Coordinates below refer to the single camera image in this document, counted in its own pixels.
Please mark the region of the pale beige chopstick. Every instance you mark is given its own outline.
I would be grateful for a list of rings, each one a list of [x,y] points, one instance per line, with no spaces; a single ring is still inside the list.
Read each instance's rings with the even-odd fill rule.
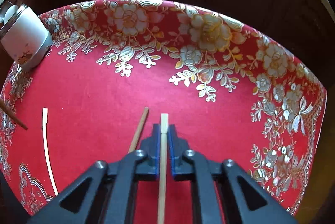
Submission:
[[[158,192],[158,211],[157,223],[164,224],[165,219],[165,202],[166,202],[166,175],[167,175],[167,133],[169,129],[169,115],[161,114],[160,120],[160,177]]]

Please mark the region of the dark brown chopstick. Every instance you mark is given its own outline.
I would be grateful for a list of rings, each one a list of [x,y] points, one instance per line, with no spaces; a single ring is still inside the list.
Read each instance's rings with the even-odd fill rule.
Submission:
[[[133,152],[133,151],[136,150],[148,114],[149,114],[149,108],[148,108],[148,107],[144,107],[144,110],[143,110],[143,113],[142,113],[142,115],[141,115],[140,121],[139,121],[139,123],[137,124],[137,128],[136,128],[136,130],[135,130],[135,133],[134,133],[134,135],[133,135],[131,144],[130,144],[130,146],[129,146],[128,153],[131,153],[131,152]]]

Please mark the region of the light beige chopstick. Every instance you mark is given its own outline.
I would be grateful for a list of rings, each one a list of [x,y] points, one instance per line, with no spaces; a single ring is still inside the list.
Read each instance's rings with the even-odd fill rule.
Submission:
[[[48,170],[48,175],[50,179],[50,183],[52,185],[52,189],[54,191],[54,195],[58,196],[58,189],[56,186],[56,182],[54,180],[52,166],[50,163],[49,149],[48,149],[48,139],[47,139],[47,125],[48,125],[48,108],[42,108],[42,133],[43,133],[43,147],[44,147],[44,155],[46,161],[46,167]]]

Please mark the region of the brown wooden chopstick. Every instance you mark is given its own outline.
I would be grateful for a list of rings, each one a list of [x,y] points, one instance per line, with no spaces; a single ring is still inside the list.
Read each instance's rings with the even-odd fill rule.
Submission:
[[[15,116],[15,114],[11,111],[11,109],[9,109],[9,107],[5,104],[5,102],[2,99],[0,99],[0,108],[9,118],[11,118],[21,128],[23,128],[24,130],[28,129],[28,127]]]

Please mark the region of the white ceramic spoon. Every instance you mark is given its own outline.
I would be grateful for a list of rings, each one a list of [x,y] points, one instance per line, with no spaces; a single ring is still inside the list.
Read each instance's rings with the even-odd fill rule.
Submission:
[[[3,22],[7,23],[7,21],[15,14],[17,9],[18,9],[17,5],[12,5],[11,7],[8,7],[8,10],[6,11],[3,17]]]

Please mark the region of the red floral tablecloth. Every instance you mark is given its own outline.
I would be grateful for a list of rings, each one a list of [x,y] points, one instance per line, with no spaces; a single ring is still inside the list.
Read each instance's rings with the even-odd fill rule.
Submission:
[[[39,16],[53,43],[26,73],[14,64],[1,91],[28,126],[1,114],[1,171],[19,207],[35,214],[55,195],[42,108],[61,192],[93,162],[128,151],[167,113],[209,159],[234,159],[289,213],[304,196],[326,89],[292,53],[242,22],[162,0],[97,0]]]

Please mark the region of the white steel utensil jar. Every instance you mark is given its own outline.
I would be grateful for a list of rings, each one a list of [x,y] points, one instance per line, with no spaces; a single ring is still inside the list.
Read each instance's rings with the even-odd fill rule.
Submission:
[[[1,45],[7,54],[28,72],[38,66],[52,45],[52,36],[35,12],[25,4],[3,22]]]

